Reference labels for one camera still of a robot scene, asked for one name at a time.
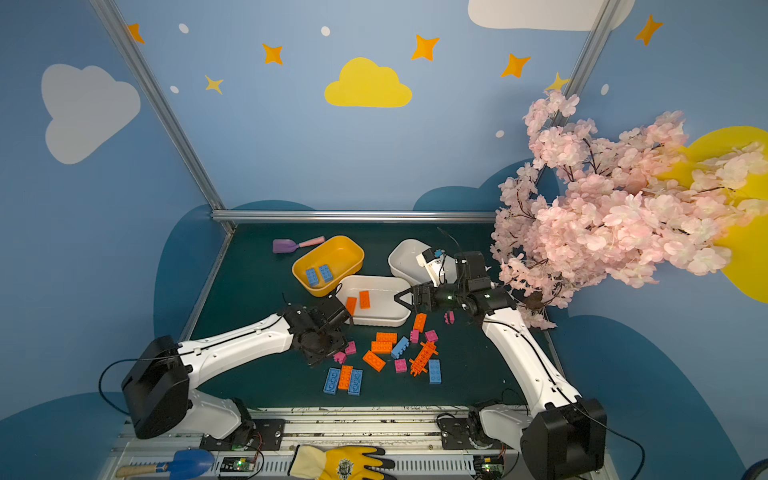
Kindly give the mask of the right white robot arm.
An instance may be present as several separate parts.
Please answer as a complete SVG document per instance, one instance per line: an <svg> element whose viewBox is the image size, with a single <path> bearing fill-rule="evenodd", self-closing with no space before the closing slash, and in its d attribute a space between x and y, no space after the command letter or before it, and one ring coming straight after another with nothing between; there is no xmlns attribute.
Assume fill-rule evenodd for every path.
<svg viewBox="0 0 768 480"><path fill-rule="evenodd" d="M449 281L441 250L415 256L428 281L412 286L406 308L415 313L460 309L481 327L500 352L525 400L526 412L495 404L480 409L483 433L517 450L535 479L568 479L603 468L607 415L599 401L585 399L545 355L516 299L488 275L479 252L454 259Z"/></svg>

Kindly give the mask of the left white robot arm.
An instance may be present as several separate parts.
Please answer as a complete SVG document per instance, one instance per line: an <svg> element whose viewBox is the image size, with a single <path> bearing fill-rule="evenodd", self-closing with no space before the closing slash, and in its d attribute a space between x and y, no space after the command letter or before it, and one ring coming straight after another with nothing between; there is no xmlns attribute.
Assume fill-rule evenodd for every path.
<svg viewBox="0 0 768 480"><path fill-rule="evenodd" d="M315 366L346 348L342 327L351 320L345 303L330 294L312 308L287 304L279 313L219 335L184 342L169 336L154 339L121 384L135 436L147 440L178 431L249 444L256 426L244 403L199 387L241 365L289 350Z"/></svg>

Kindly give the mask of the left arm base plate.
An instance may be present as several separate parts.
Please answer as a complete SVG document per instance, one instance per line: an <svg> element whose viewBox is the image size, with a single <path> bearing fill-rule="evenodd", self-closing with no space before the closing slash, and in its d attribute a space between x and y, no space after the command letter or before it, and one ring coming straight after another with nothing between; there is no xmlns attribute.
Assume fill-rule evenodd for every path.
<svg viewBox="0 0 768 480"><path fill-rule="evenodd" d="M199 447L210 452L278 451L285 426L284 419L250 420L221 439L204 435Z"/></svg>

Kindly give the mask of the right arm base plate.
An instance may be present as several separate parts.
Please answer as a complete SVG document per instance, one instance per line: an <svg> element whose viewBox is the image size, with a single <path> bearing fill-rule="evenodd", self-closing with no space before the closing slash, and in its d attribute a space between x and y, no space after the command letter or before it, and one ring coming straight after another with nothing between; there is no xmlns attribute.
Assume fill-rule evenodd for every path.
<svg viewBox="0 0 768 480"><path fill-rule="evenodd" d="M500 450L503 446L520 448L525 425L509 418L454 417L436 418L444 450Z"/></svg>

